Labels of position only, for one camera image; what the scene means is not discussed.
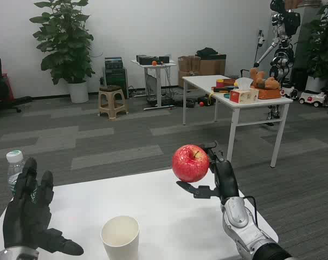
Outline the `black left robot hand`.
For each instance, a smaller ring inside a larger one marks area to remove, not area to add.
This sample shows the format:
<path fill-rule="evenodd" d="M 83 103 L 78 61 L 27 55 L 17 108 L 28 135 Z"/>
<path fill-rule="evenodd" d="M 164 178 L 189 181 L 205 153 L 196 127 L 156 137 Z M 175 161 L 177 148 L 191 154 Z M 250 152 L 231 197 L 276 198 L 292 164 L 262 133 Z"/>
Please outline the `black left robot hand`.
<path fill-rule="evenodd" d="M 62 232 L 49 228 L 50 203 L 54 196 L 53 174 L 45 171 L 37 182 L 37 162 L 29 158 L 19 174 L 12 201 L 3 220 L 4 250 L 0 259 L 38 259 L 37 249 L 71 256 L 84 253 L 78 243 L 64 238 Z"/>

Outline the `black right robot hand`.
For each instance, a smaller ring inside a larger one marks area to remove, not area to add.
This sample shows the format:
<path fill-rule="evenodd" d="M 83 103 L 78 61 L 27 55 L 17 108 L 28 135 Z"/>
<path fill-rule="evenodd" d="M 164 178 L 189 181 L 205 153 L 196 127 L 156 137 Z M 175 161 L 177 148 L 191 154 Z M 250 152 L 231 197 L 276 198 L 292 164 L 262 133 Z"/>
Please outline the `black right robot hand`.
<path fill-rule="evenodd" d="M 239 188 L 231 163 L 223 156 L 223 150 L 217 141 L 199 144 L 209 157 L 209 169 L 214 174 L 216 187 L 211 190 L 209 186 L 200 185 L 198 188 L 184 181 L 176 184 L 194 195 L 194 198 L 210 199 L 218 197 L 224 205 L 231 197 L 239 197 Z"/>

